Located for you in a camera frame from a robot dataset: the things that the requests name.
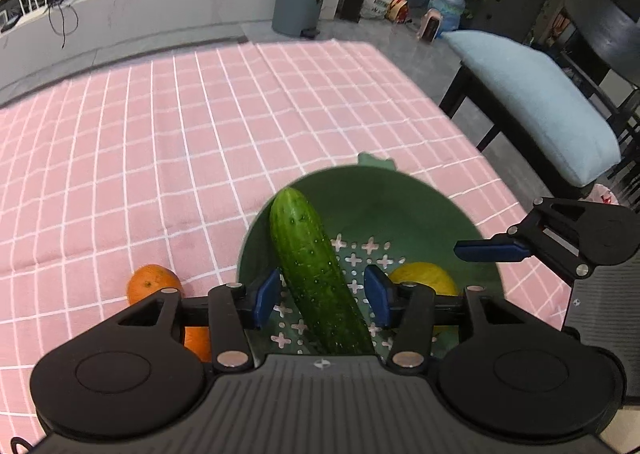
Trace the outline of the green colander bowl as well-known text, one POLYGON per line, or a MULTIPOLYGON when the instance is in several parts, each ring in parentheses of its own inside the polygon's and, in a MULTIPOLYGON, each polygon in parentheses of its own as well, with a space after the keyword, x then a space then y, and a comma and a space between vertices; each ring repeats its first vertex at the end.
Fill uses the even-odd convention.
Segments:
MULTIPOLYGON (((445 195, 397 171, 392 160, 361 153, 358 165, 319 170, 288 186, 302 192, 320 214, 348 290, 383 359, 392 348, 395 332, 379 330, 373 321, 363 287, 369 264, 390 274, 407 263, 429 262, 444 269, 460 290, 480 285, 491 295, 503 296, 495 263, 465 262, 454 254, 458 240, 483 238, 472 221, 445 195)), ((263 280, 279 265, 269 229, 271 202, 265 203, 244 238, 236 272, 239 283, 263 280)), ((265 327, 247 332, 258 363, 268 353, 317 354, 284 278, 278 297, 265 327)))

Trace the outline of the blue water jug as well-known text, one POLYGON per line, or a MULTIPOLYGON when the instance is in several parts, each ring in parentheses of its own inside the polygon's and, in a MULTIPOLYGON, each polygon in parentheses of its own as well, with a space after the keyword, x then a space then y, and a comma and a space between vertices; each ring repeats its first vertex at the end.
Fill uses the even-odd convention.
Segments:
POLYGON ((465 10, 465 0, 430 0, 428 10, 436 10, 440 14, 437 36, 443 32, 454 32, 458 29, 465 10))

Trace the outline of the green cucumber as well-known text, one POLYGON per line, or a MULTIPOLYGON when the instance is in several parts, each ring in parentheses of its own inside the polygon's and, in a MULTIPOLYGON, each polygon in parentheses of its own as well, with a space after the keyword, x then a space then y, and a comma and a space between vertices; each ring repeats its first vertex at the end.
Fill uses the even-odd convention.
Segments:
POLYGON ((374 348, 322 219, 296 188, 282 188, 269 229, 285 283, 314 348, 330 356, 372 356, 374 348))

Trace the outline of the white marble tv console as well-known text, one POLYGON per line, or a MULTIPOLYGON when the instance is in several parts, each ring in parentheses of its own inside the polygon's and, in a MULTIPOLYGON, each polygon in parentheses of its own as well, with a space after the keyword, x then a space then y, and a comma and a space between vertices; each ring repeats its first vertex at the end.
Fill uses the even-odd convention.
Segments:
POLYGON ((241 36, 276 0, 66 0, 1 36, 1 94, 20 96, 78 68, 241 36))

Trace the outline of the white plastic shopping bag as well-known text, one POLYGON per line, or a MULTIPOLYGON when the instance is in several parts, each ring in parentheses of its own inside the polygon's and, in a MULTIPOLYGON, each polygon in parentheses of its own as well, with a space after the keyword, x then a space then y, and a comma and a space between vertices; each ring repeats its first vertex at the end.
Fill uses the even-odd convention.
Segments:
POLYGON ((390 3, 393 0, 363 0, 360 18, 365 20, 382 20, 386 17, 390 3))

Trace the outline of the pink checkered tablecloth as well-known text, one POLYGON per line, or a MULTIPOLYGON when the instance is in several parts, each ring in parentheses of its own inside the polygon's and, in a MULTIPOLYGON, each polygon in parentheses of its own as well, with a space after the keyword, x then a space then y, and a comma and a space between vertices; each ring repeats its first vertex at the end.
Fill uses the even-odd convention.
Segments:
POLYGON ((370 44, 240 44, 101 70, 1 112, 1 437, 37 441, 48 351, 126 304, 134 270, 234 278, 255 214, 303 174, 391 159, 485 235, 528 211, 370 44))

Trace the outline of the white wifi router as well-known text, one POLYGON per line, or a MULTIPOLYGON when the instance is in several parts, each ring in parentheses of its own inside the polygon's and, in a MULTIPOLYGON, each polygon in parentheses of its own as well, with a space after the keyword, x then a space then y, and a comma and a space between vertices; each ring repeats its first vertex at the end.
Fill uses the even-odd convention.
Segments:
POLYGON ((23 21, 42 15, 47 9, 49 0, 14 0, 13 6, 6 7, 6 19, 23 21))

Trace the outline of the orange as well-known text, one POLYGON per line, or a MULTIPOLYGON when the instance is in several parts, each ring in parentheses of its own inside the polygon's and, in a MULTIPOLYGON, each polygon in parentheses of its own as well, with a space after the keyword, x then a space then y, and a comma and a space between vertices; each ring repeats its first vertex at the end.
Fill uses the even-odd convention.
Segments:
POLYGON ((132 306, 164 288, 175 288, 183 292, 178 276, 158 264, 147 264, 134 271, 127 283, 126 296, 132 306))
POLYGON ((212 362, 212 344, 206 326, 188 326, 184 329, 183 345, 202 362, 212 362))

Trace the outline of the green yellow pear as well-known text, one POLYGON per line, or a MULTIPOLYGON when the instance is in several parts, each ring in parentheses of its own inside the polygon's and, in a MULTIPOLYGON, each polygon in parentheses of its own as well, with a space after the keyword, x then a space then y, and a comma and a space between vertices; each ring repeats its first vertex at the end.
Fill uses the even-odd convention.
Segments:
POLYGON ((446 270, 434 263, 412 262, 398 266, 388 277, 395 284, 413 283, 434 289, 437 295, 458 296, 460 288, 446 270))

